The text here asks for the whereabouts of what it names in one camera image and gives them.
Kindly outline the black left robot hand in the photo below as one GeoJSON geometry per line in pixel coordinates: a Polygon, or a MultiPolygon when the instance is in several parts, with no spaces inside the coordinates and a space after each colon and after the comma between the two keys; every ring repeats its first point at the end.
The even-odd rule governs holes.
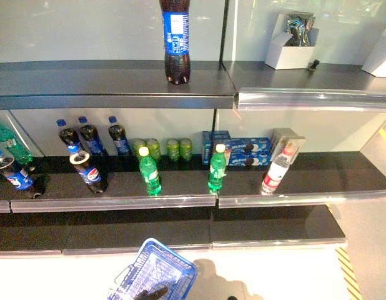
{"type": "Polygon", "coordinates": [[[143,290],[139,295],[137,295],[136,300],[157,300],[166,295],[167,292],[167,287],[162,287],[154,292],[143,290]]]}

